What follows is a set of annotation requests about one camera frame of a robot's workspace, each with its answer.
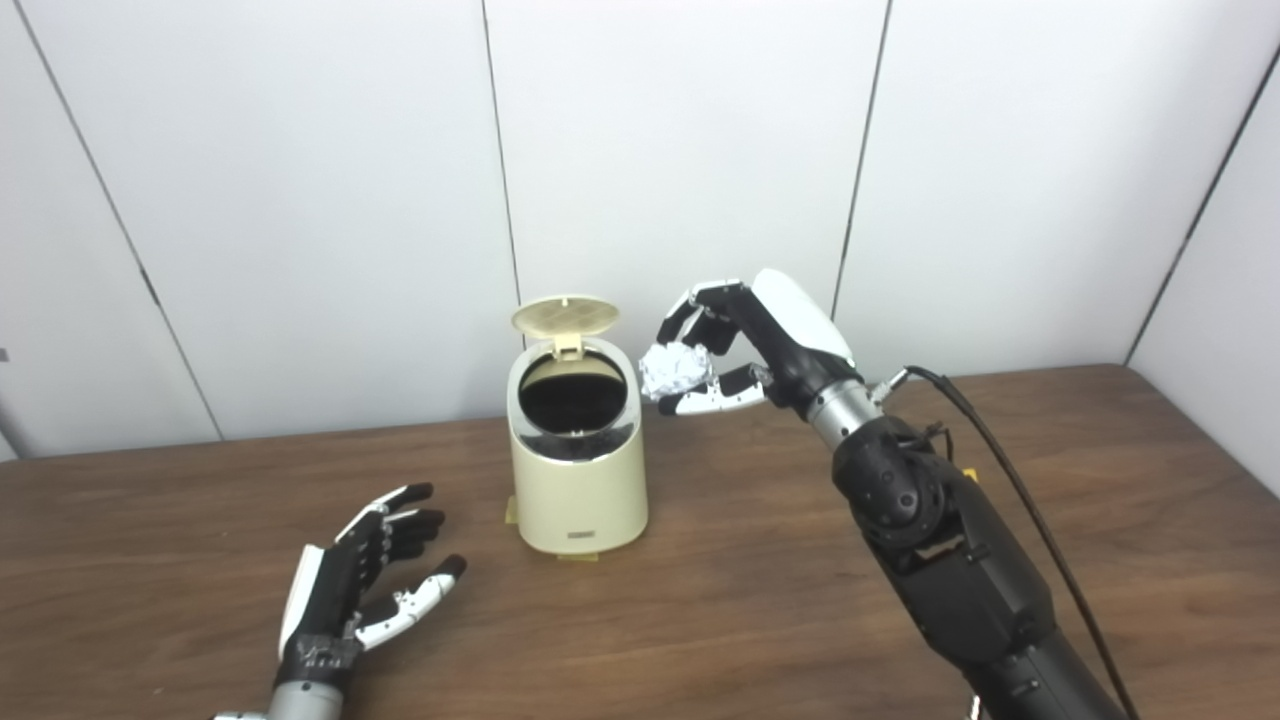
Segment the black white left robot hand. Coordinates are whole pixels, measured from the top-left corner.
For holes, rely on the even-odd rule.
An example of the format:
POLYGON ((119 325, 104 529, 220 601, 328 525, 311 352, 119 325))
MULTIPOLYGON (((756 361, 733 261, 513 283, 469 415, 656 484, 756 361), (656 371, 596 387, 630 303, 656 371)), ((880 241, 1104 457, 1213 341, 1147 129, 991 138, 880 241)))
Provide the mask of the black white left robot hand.
POLYGON ((454 588, 467 561, 452 553, 416 585, 367 600, 394 562, 419 559, 445 521, 424 507, 430 483, 396 488, 365 505, 329 546, 306 544, 285 602, 274 685, 349 689, 360 659, 420 623, 454 588))

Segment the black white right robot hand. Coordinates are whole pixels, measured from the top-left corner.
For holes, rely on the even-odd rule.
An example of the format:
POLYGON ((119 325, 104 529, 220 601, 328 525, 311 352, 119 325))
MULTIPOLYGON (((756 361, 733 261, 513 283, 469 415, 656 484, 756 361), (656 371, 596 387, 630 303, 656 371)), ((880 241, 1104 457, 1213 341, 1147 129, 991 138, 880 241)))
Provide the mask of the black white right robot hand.
POLYGON ((749 283, 694 286, 668 310, 655 341, 722 356, 737 337, 756 350, 759 363, 714 373, 689 389, 659 392, 659 414, 727 413, 768 401, 806 416, 827 387, 864 380, 828 313, 790 275, 773 269, 749 283))

